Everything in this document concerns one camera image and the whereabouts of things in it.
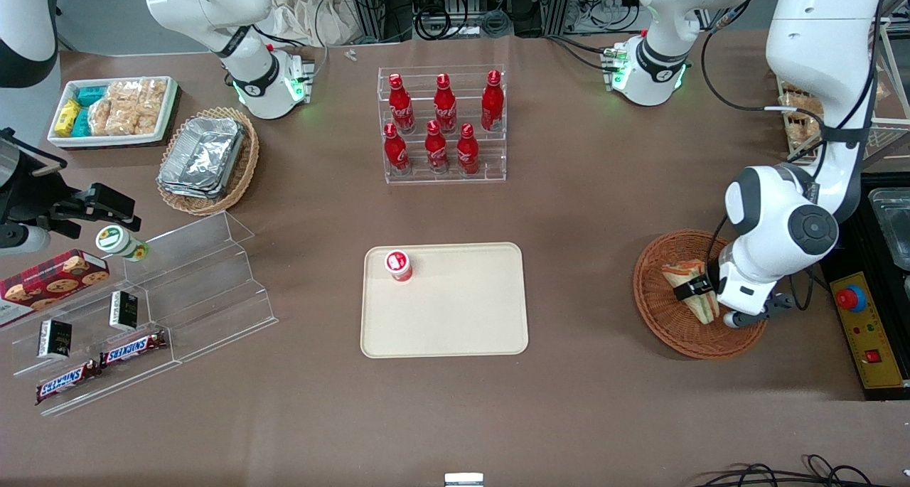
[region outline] red and white cup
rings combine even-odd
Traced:
[[[414,274],[414,270],[410,266],[410,258],[403,250],[393,250],[386,254],[386,270],[389,270],[392,277],[400,282],[407,281]]]

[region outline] green and white cup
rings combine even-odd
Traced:
[[[98,231],[95,246],[107,254],[123,256],[127,261],[142,261],[149,256],[149,244],[130,235],[126,228],[117,224]]]

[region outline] red button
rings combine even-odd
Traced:
[[[859,298],[856,296],[854,290],[851,289],[841,289],[835,294],[835,301],[838,306],[841,306],[843,309],[853,309],[859,304]]]

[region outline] white robotic arm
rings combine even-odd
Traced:
[[[725,247],[712,286],[742,327],[765,316],[778,279],[812,266],[859,204],[859,173],[875,94],[869,27],[879,0],[779,0],[768,65],[822,102],[823,146],[806,167],[744,169],[728,187],[727,215],[740,237]]]
[[[256,117],[275,119],[304,99],[299,56],[269,50],[252,24],[269,16],[271,0],[146,0],[161,26],[202,43],[221,58],[240,101]]]
[[[683,75],[683,66],[698,39],[696,9],[737,7],[746,0],[640,0],[651,11],[647,36],[615,44],[627,57],[615,66],[611,88],[638,105],[660,105],[670,99]]]

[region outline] emergency stop button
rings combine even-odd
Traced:
[[[859,313],[865,309],[865,292],[861,287],[848,285],[845,289],[840,289],[835,293],[835,302],[838,308]]]

